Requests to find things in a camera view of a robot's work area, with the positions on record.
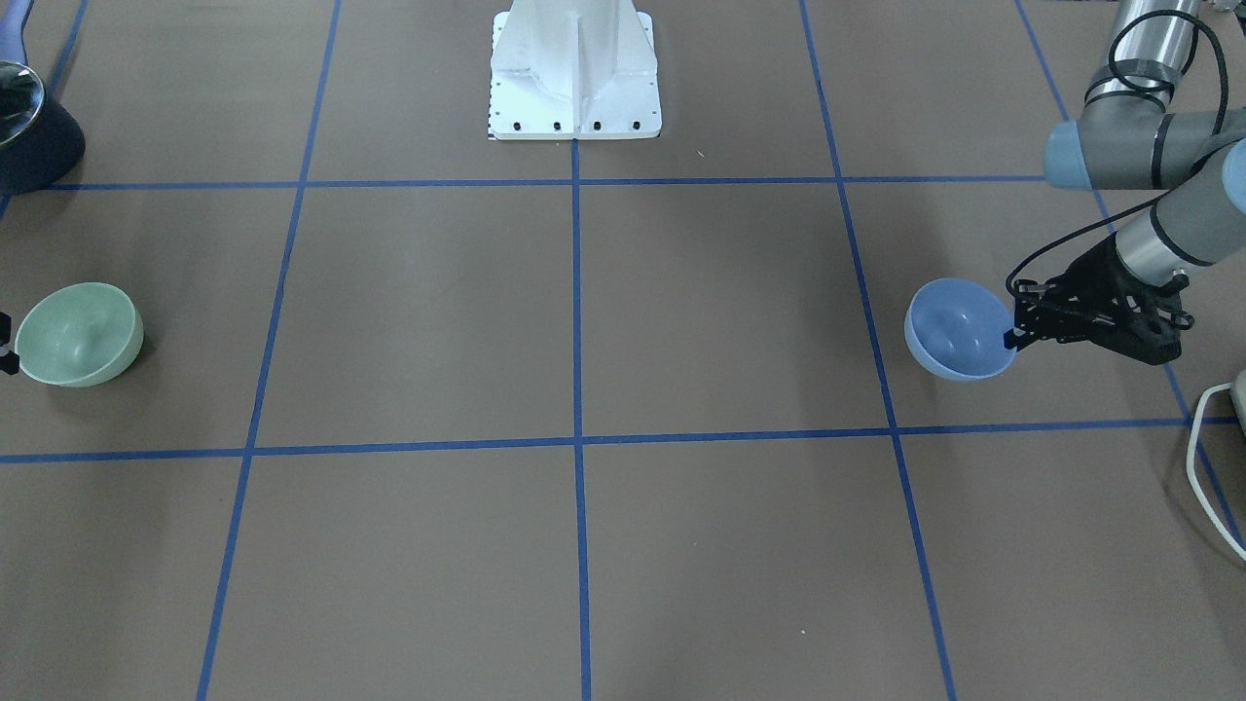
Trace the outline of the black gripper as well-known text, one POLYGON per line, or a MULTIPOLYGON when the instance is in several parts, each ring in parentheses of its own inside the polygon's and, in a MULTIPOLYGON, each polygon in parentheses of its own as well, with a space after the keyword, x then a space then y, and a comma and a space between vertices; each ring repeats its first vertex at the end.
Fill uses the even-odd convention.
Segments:
POLYGON ((1116 240, 1108 237, 1072 261, 1065 270, 1065 288, 1055 281, 1011 283, 1013 324, 1003 334, 1003 346, 1024 351, 1033 342, 1090 342, 1130 359, 1133 332, 1131 296, 1184 293, 1190 279, 1179 270, 1163 285, 1151 285, 1126 271, 1116 240))

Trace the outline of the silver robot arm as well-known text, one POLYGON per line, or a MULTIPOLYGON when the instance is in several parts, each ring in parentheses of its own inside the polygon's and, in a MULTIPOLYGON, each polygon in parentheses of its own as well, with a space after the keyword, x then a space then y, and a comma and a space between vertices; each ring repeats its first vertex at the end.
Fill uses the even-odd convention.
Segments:
POLYGON ((1197 274, 1242 252, 1244 110, 1229 106, 1219 35, 1196 1, 1124 1, 1082 115, 1045 139, 1045 181, 1069 191, 1150 191, 1118 229, 1043 281, 1011 271, 1003 346, 1091 342, 1149 365, 1181 354, 1197 274))

